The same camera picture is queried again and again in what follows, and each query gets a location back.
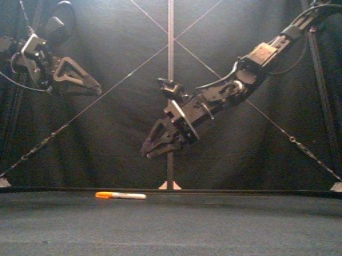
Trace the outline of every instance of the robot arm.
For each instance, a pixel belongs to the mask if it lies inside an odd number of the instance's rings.
[[[148,158],[181,149],[184,144],[199,140],[195,127],[214,119],[224,107],[238,105],[263,83],[278,58],[291,48],[311,26],[336,12],[342,5],[331,1],[314,1],[306,10],[270,43],[260,43],[234,64],[230,74],[216,82],[199,87],[200,92],[185,95],[183,87],[173,81],[159,79],[160,89],[169,100],[164,108],[165,117],[151,129],[141,147]]]
[[[33,87],[52,94],[99,95],[100,84],[69,58],[55,56],[47,40],[35,33],[26,41],[0,37],[0,60],[10,62],[14,71],[28,72]]]

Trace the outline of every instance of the black backdrop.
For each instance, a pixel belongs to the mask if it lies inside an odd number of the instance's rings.
[[[14,27],[13,21],[22,15],[13,2],[0,1],[1,33],[21,35],[22,22],[18,22],[21,27]],[[43,20],[57,2],[45,3]],[[24,3],[32,19],[37,1]],[[167,104],[155,81],[167,77],[168,71],[168,2],[72,0],[71,3],[76,31],[53,50],[80,63],[103,85],[105,96],[6,178],[16,186],[155,189],[167,179],[165,157],[148,160],[139,150]],[[226,75],[236,57],[262,41],[271,40],[300,11],[300,1],[175,0],[175,37],[180,35],[181,44],[175,43],[175,80],[187,91],[191,93],[196,86],[218,78],[203,63],[216,74]],[[330,18],[326,24],[318,41],[338,131],[340,17]],[[303,47],[302,39],[279,70],[298,59]],[[96,98],[52,97],[24,91],[18,106],[14,99],[20,92],[2,80],[1,84],[5,169]],[[271,76],[248,100],[326,164],[338,168],[332,163],[308,49],[296,68],[284,75]],[[175,154],[175,181],[181,188],[326,190],[331,187],[332,176],[247,102],[216,115],[215,121],[199,130],[202,140]]]

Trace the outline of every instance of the pole base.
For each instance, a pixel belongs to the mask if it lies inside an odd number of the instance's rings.
[[[167,181],[163,183],[163,185],[159,187],[159,189],[167,189]],[[181,188],[177,186],[177,184],[175,183],[175,181],[173,181],[173,183],[172,183],[172,189],[173,190],[180,190]]]
[[[342,192],[342,182],[335,182],[334,186],[330,188],[331,191]]]
[[[5,178],[0,178],[0,188],[10,187],[10,184]]]

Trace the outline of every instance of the dark floor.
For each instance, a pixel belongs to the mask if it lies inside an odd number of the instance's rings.
[[[0,193],[0,255],[342,255],[342,200]]]

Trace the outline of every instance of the orange marker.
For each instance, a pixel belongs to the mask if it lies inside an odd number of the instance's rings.
[[[119,192],[96,192],[95,197],[97,198],[121,198],[121,199],[145,199],[144,194],[135,194],[135,193],[119,193]]]

